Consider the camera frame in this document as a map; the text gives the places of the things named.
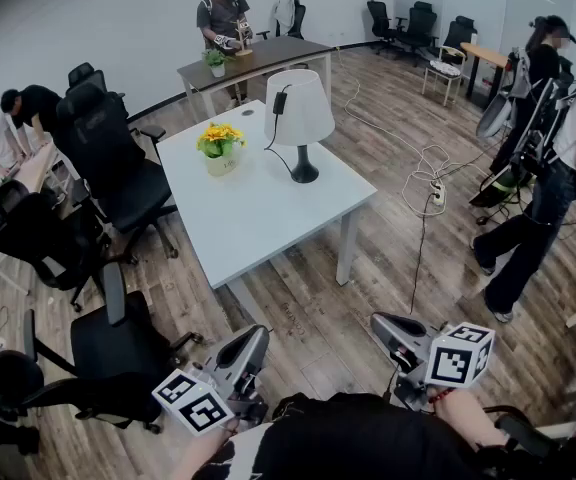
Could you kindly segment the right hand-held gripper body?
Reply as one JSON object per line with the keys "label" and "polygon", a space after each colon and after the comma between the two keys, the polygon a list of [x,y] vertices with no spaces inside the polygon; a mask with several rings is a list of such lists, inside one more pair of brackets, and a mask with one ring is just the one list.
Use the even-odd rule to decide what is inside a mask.
{"label": "right hand-held gripper body", "polygon": [[436,328],[386,312],[373,313],[370,326],[395,364],[384,399],[413,411],[430,403],[430,387],[471,387],[487,370],[495,340],[494,330],[476,324]]}

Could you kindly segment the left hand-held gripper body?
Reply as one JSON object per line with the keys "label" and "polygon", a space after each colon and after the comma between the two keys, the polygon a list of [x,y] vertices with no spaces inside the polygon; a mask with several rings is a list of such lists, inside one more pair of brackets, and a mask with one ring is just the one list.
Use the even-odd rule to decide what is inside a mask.
{"label": "left hand-held gripper body", "polygon": [[152,395],[195,436],[233,419],[257,426],[268,411],[256,379],[269,341],[265,326],[243,328],[209,348],[203,361],[174,370]]}

